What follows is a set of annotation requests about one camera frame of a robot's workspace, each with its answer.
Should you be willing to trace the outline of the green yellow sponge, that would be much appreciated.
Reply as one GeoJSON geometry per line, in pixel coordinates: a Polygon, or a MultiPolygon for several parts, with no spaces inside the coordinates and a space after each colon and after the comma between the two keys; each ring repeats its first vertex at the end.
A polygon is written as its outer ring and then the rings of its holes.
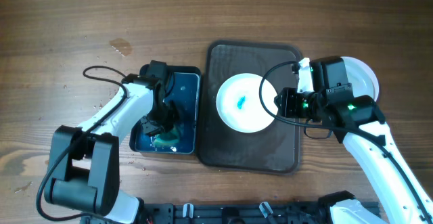
{"type": "Polygon", "coordinates": [[[154,137],[153,145],[155,147],[174,146],[181,141],[182,133],[180,128],[175,125],[171,130],[158,134],[154,137]]]}

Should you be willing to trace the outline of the white plate blue smear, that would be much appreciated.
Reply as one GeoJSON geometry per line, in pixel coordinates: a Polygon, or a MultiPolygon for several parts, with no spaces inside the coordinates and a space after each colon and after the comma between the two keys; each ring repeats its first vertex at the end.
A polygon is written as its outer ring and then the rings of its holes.
{"type": "Polygon", "coordinates": [[[342,56],[342,59],[346,66],[348,82],[352,84],[354,96],[368,95],[373,98],[373,84],[363,68],[359,66],[361,60],[348,56],[342,56]]]}

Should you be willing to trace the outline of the white plate blue dot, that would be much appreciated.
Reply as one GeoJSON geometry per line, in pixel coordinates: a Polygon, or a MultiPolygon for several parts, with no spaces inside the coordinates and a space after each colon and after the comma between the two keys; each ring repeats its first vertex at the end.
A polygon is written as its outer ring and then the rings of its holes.
{"type": "Polygon", "coordinates": [[[240,133],[256,133],[267,128],[278,113],[277,92],[257,74],[241,73],[227,79],[216,95],[221,120],[240,133]]]}

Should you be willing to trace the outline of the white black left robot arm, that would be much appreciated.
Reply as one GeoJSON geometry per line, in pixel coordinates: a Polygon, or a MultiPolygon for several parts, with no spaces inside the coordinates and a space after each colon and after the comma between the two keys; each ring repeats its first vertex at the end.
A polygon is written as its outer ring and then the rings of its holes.
{"type": "Polygon", "coordinates": [[[53,134],[49,166],[36,199],[38,213],[55,221],[41,202],[78,211],[82,220],[146,223],[143,200],[120,190],[119,145],[135,126],[152,143],[176,145],[183,139],[179,113],[165,102],[159,82],[122,81],[119,92],[97,114],[53,134]]]}

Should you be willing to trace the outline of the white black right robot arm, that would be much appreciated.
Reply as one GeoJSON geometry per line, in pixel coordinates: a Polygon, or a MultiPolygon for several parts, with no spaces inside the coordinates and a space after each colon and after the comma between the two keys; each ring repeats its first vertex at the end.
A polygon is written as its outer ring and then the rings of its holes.
{"type": "Polygon", "coordinates": [[[350,89],[297,92],[274,99],[276,120],[334,134],[367,176],[392,223],[431,223],[432,201],[399,152],[385,116],[368,95],[350,89]]]}

